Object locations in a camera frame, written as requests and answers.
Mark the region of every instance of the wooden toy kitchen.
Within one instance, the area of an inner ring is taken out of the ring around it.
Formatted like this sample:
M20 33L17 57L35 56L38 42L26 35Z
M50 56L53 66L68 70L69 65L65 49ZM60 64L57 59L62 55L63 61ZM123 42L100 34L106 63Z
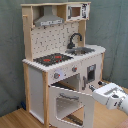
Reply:
M105 49L85 43L91 2L22 4L26 109L44 128L92 128ZM82 125L65 120L84 107Z

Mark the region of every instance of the microwave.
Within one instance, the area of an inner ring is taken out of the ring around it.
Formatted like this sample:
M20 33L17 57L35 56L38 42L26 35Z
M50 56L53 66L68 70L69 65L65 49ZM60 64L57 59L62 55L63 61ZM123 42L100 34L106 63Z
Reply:
M67 21L88 19L89 6L90 3L67 5Z

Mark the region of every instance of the knob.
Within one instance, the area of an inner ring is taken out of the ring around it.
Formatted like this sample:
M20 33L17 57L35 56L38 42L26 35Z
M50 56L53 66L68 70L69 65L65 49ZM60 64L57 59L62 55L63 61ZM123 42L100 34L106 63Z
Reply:
M54 74L54 78L55 78L55 79L58 79L59 77L60 77L60 74L58 74L58 73L55 73L55 74Z
M76 67L73 67L73 68L72 68L72 71L73 71L73 72L76 72L76 70L77 70Z

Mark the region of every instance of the gray curtain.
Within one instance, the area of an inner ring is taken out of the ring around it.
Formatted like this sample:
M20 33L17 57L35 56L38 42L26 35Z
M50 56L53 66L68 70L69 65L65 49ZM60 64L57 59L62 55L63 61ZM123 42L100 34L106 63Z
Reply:
M86 43L106 48L103 79L128 88L128 1L90 1ZM16 110L25 101L20 4L48 2L68 0L0 0L0 116Z

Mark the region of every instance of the backsplash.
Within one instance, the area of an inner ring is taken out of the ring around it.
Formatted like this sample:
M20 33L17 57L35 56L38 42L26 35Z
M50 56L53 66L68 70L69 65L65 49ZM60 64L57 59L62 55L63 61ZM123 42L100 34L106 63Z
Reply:
M79 22L69 22L34 28L31 31L33 58L66 50L72 34L78 33L78 27ZM78 36L73 38L73 43L78 46Z

